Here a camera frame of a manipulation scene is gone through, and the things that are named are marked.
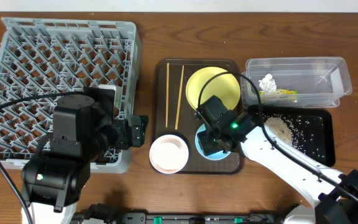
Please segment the light blue bowl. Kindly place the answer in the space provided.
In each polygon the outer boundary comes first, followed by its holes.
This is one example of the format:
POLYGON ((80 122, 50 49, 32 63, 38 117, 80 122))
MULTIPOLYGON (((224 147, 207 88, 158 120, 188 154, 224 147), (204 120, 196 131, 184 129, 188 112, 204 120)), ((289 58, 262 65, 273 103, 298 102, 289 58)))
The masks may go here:
POLYGON ((204 155, 203 151, 201 150, 201 145, 200 145, 200 141, 199 141, 199 138, 198 138, 197 134, 202 132, 202 131, 205 131, 205 130, 206 130, 206 127, 205 127, 204 124, 202 124, 198 128, 198 130, 197 130, 197 132, 195 134, 195 146, 196 146, 196 149, 199 152, 199 154, 201 156, 203 156, 205 159, 211 160, 211 161, 220 161, 220 160, 225 159, 228 155, 230 155, 230 152, 223 152, 223 151, 214 153, 214 154, 209 155, 209 156, 204 155))

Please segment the white cup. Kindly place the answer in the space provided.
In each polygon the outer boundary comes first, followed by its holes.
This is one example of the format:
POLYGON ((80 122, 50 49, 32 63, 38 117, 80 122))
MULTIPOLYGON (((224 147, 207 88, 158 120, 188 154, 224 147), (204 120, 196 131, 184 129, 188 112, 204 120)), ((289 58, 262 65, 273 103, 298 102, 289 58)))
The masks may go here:
POLYGON ((121 86, 117 86, 114 84, 100 84, 98 86, 100 89, 104 90, 114 90, 114 108, 113 108, 113 115, 115 118, 121 117, 121 103, 122 103, 122 92, 123 88, 121 86))

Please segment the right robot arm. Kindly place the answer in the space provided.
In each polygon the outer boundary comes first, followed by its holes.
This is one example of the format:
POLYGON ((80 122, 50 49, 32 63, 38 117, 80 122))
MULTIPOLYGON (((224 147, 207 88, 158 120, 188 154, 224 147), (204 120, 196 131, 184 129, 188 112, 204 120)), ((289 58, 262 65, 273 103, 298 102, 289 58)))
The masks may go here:
POLYGON ((198 112, 207 126, 205 149, 236 149, 300 193, 310 207, 297 206, 285 223, 358 223, 358 170, 348 174, 298 152, 264 125, 262 113, 198 112))

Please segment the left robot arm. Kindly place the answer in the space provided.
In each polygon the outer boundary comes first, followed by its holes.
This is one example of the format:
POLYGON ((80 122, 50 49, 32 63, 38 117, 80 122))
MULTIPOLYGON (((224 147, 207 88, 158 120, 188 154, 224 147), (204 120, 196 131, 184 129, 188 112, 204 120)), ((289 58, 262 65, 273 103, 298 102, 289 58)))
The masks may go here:
POLYGON ((69 93, 53 112, 50 150, 37 150, 22 170, 29 223, 70 222, 91 163, 111 149, 141 147, 149 117, 114 119, 107 98, 69 93))

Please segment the clear plastic waste bin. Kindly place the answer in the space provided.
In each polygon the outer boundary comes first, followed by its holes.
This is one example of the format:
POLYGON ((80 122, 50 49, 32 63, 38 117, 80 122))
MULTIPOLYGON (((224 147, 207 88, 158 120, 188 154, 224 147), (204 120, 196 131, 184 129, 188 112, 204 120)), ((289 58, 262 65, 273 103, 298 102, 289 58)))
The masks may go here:
POLYGON ((297 95, 261 95, 264 105, 333 108, 352 93, 351 78, 342 57, 252 58, 243 73, 260 91, 259 80, 270 73, 277 89, 297 95))

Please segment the black waste tray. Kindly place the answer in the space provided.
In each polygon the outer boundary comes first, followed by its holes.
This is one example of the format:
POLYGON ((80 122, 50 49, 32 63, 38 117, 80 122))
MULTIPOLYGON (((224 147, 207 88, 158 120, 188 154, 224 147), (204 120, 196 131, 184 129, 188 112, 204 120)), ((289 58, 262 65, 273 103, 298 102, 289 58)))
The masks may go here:
POLYGON ((328 167, 335 165, 334 131, 326 110, 262 107, 264 123, 278 138, 328 167))

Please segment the grey dishwasher rack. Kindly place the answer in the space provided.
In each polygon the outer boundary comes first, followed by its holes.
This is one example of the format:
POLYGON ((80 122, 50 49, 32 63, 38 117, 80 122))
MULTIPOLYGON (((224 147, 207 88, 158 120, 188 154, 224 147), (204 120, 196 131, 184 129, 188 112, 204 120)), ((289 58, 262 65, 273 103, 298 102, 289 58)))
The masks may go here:
POLYGON ((22 169, 53 128, 49 94, 114 84, 121 117, 134 109, 142 43, 132 22, 5 17, 0 44, 0 161, 22 169))

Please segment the dark brown serving tray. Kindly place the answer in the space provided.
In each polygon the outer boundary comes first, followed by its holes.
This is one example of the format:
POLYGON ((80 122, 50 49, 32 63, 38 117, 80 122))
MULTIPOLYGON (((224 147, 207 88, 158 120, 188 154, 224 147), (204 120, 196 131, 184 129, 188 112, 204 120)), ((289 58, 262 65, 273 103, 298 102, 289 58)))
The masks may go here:
POLYGON ((181 174, 236 174, 243 168, 244 159, 238 153, 230 153, 225 159, 211 161, 199 154, 195 146, 195 134, 203 124, 195 116, 195 110, 189 105, 185 88, 189 77, 197 70, 204 67, 221 67, 225 70, 238 72, 238 65, 232 60, 213 59, 163 59, 155 67, 154 83, 154 121, 152 140, 166 134, 174 134, 181 137, 189 148, 189 159, 181 174), (165 127, 166 107, 166 64, 170 64, 169 78, 169 118, 168 127, 165 127), (181 95, 180 118, 178 129, 175 130, 175 118, 177 113, 178 91, 180 86, 181 68, 184 69, 183 89, 181 95))

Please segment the pink bowl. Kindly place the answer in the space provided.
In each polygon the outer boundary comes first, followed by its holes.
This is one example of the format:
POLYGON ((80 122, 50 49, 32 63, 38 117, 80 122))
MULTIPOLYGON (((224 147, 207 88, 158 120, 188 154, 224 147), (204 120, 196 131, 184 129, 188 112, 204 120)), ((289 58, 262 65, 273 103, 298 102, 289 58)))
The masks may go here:
POLYGON ((175 174, 186 166, 189 148, 179 136, 166 134, 151 145, 149 160, 152 167, 163 174, 175 174))

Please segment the right wooden chopstick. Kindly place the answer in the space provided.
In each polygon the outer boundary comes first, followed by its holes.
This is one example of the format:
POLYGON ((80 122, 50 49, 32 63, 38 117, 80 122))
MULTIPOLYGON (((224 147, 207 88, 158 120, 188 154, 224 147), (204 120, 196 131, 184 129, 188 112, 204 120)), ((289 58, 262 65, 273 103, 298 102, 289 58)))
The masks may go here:
POLYGON ((182 95, 182 89, 183 89, 184 69, 185 69, 185 66, 182 65, 180 86, 179 86, 179 91, 178 91, 177 113, 176 113, 176 118, 175 118, 175 130, 178 129, 178 123, 179 123, 179 118, 180 118, 180 106, 181 106, 181 95, 182 95))

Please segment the yellow plate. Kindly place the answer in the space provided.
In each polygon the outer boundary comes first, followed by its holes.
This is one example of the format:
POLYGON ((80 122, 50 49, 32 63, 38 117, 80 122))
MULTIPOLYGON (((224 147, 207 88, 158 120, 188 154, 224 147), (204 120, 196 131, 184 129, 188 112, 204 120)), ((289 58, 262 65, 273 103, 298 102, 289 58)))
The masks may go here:
MULTIPOLYGON (((222 72, 226 70, 219 67, 205 67, 197 70, 189 78, 186 84, 186 99, 194 110, 197 109, 198 98, 204 84, 222 72)), ((233 110, 241 96, 241 88, 234 75, 225 74, 210 81, 202 92, 200 103, 203 104, 213 95, 217 96, 227 109, 233 110)))

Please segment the left wooden chopstick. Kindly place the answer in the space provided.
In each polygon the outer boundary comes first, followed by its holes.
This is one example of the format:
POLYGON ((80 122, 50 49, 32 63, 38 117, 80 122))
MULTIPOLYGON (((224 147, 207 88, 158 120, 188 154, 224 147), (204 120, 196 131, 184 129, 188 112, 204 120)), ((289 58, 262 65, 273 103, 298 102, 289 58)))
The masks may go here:
POLYGON ((165 127, 168 127, 169 118, 169 78, 170 78, 170 64, 166 64, 166 107, 165 107, 165 127))

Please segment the crumpled white paper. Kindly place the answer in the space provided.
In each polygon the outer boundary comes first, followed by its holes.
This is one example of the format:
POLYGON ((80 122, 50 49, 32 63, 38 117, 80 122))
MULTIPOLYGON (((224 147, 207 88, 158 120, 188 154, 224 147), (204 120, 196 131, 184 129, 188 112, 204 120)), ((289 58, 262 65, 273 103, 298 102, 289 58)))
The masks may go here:
POLYGON ((264 95, 273 95, 277 90, 275 80, 270 73, 266 74, 263 79, 259 80, 259 87, 264 95))

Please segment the yellow green wrapper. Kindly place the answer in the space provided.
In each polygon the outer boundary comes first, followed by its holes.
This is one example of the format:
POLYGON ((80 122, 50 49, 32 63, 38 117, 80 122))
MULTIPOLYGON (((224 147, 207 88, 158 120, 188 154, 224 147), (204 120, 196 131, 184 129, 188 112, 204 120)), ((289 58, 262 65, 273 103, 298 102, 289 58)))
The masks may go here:
POLYGON ((268 91, 267 93, 260 90, 260 95, 297 95, 298 92, 295 90, 276 89, 275 91, 268 91))

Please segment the spilled rice pile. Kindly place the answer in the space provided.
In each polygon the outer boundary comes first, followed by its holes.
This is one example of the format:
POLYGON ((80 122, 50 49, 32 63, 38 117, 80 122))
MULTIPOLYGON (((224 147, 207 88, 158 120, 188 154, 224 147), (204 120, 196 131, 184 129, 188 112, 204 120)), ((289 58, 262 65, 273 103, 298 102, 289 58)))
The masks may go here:
POLYGON ((301 115, 264 114, 264 123, 301 153, 318 160, 325 159, 324 128, 321 118, 301 115))

